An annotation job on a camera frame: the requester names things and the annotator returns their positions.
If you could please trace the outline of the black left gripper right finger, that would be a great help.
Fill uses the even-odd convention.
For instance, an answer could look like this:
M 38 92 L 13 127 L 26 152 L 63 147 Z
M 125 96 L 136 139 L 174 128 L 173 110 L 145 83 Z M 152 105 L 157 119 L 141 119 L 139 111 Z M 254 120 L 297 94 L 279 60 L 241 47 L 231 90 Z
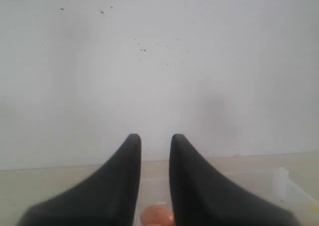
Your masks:
M 211 166 L 183 134 L 171 139 L 169 188 L 177 226 L 298 226 L 288 210 L 240 187 Z

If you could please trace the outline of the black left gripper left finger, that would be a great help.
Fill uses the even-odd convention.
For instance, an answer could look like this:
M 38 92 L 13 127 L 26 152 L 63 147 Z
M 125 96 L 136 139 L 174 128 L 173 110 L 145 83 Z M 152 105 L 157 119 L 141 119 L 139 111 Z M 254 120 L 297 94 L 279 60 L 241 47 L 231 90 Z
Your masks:
M 74 187 L 31 206 L 20 226 L 131 226 L 141 175 L 141 139 L 130 134 L 113 156 Z

